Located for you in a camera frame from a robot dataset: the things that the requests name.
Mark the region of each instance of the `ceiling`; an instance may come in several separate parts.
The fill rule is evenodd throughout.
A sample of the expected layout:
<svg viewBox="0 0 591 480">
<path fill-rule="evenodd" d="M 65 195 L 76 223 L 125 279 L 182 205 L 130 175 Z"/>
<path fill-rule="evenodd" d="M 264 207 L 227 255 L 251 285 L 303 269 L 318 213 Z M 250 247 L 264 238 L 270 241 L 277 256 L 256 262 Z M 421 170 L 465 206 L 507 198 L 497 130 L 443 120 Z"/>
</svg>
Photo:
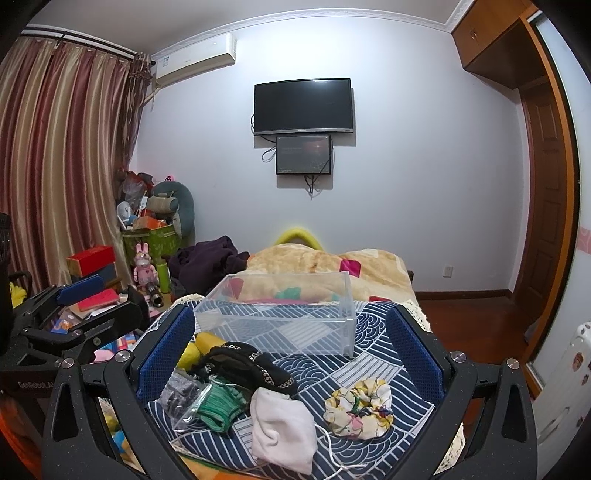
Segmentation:
<svg viewBox="0 0 591 480">
<path fill-rule="evenodd" d="M 31 21 L 155 53 L 212 28 L 261 15 L 357 8 L 412 15 L 441 27 L 466 0 L 51 0 Z"/>
</svg>

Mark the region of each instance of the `television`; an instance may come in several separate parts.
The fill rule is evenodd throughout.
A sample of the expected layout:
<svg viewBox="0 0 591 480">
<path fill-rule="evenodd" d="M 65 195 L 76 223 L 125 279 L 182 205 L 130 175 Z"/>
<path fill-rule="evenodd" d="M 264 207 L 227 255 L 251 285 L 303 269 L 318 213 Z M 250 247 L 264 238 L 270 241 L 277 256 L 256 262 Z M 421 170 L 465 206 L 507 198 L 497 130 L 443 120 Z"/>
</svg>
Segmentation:
<svg viewBox="0 0 591 480">
<path fill-rule="evenodd" d="M 351 79 L 255 85 L 255 135 L 352 131 Z"/>
</svg>

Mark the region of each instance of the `metal screw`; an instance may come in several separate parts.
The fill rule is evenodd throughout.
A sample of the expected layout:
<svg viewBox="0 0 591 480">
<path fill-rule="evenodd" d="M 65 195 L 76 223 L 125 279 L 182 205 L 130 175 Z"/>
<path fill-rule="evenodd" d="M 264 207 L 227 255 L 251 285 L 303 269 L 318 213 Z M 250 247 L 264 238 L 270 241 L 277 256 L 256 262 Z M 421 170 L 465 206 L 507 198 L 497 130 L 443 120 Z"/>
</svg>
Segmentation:
<svg viewBox="0 0 591 480">
<path fill-rule="evenodd" d="M 452 353 L 450 353 L 450 356 L 452 357 L 452 360 L 457 364 L 462 364 L 466 361 L 466 354 L 459 350 L 454 350 Z"/>
<path fill-rule="evenodd" d="M 129 350 L 121 350 L 120 352 L 117 352 L 115 354 L 115 361 L 122 364 L 123 362 L 126 362 L 127 360 L 129 360 L 130 356 L 131 356 L 131 352 Z"/>
<path fill-rule="evenodd" d="M 70 368 L 74 365 L 74 359 L 72 357 L 64 358 L 64 361 L 61 363 L 62 368 Z"/>
<path fill-rule="evenodd" d="M 517 370 L 519 368 L 519 362 L 514 358 L 507 359 L 507 366 L 512 370 Z"/>
</svg>

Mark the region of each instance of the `green basket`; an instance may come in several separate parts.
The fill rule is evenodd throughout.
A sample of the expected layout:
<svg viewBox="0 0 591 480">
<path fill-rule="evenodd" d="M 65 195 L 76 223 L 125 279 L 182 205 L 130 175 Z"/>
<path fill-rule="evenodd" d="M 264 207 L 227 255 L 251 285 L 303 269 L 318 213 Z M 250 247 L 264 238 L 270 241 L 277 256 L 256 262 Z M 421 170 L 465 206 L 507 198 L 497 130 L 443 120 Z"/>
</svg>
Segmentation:
<svg viewBox="0 0 591 480">
<path fill-rule="evenodd" d="M 150 256 L 155 265 L 162 255 L 173 255 L 181 246 L 181 239 L 174 231 L 174 225 L 161 228 L 125 230 L 121 232 L 125 245 L 125 258 L 132 267 L 135 266 L 135 246 L 147 243 L 150 247 Z"/>
</svg>

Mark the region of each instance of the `monitor screen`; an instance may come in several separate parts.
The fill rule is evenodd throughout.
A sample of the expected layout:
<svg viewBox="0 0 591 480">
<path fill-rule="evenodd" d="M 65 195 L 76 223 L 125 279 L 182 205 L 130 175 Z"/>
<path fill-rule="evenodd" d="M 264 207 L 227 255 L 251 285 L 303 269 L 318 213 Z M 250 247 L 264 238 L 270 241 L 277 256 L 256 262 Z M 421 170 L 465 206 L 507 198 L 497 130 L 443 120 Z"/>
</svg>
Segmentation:
<svg viewBox="0 0 591 480">
<path fill-rule="evenodd" d="M 255 135 L 352 131 L 350 79 L 289 80 L 255 85 Z"/>
<path fill-rule="evenodd" d="M 277 137 L 275 172 L 278 175 L 330 175 L 329 135 L 289 135 Z"/>
</svg>

